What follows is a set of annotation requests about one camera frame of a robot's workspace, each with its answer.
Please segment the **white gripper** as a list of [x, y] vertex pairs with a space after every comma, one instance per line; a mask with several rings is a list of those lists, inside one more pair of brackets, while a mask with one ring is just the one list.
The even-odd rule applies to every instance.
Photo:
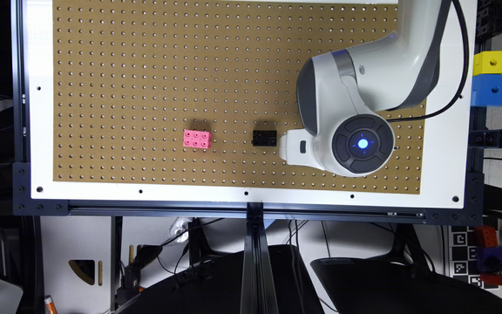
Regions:
[[287, 131], [279, 141], [279, 155], [291, 166], [321, 169], [313, 154], [314, 137], [305, 129]]

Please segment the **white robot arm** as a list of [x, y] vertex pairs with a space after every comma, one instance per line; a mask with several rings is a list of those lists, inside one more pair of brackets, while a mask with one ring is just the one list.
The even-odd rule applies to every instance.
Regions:
[[448, 1], [401, 1], [389, 35], [309, 58], [296, 83], [303, 127], [281, 137], [281, 158], [345, 177], [383, 167], [395, 135], [379, 112], [417, 106], [437, 85], [450, 7]]

